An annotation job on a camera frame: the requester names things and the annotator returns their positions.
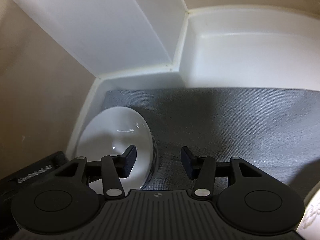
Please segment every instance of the white plastic wall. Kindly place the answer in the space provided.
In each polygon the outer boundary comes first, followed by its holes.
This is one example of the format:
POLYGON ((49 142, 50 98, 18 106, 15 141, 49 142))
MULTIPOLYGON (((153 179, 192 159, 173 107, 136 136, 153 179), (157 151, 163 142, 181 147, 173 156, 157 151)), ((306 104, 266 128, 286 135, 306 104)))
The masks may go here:
POLYGON ((181 0, 14 0, 95 76, 172 62, 181 0))

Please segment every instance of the gray fabric mat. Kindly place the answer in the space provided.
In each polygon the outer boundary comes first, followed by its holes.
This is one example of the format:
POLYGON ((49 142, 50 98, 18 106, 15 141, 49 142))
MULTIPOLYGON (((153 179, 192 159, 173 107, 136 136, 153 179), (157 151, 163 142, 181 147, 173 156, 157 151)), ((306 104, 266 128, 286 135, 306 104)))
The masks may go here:
MULTIPOLYGON (((320 181, 320 92, 216 88, 115 90, 102 110, 127 106, 139 112, 156 138, 160 166, 147 189, 186 189, 190 181, 180 149, 217 161, 239 156, 302 197, 320 181)), ((217 178, 215 193, 227 187, 217 178)))

